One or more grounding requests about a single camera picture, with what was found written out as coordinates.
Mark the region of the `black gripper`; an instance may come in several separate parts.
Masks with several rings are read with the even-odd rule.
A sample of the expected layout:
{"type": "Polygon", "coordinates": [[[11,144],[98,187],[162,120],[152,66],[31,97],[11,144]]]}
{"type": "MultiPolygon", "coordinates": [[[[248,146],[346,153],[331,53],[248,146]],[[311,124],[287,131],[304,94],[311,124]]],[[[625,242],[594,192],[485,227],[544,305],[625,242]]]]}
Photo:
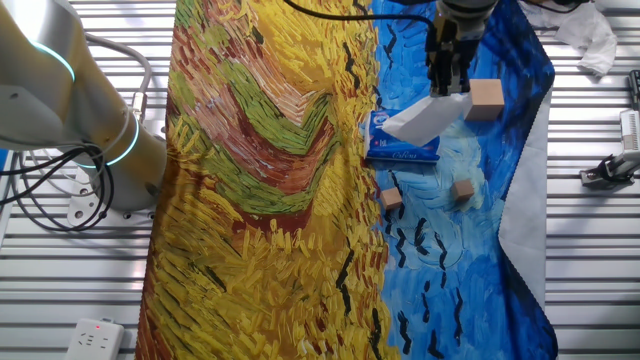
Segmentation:
{"type": "Polygon", "coordinates": [[[469,79],[460,59],[472,59],[483,36],[482,18],[447,17],[437,12],[434,27],[428,32],[427,54],[429,57],[429,77],[431,96],[440,95],[440,75],[438,51],[450,51],[446,55],[441,70],[441,95],[468,93],[469,79]]]}

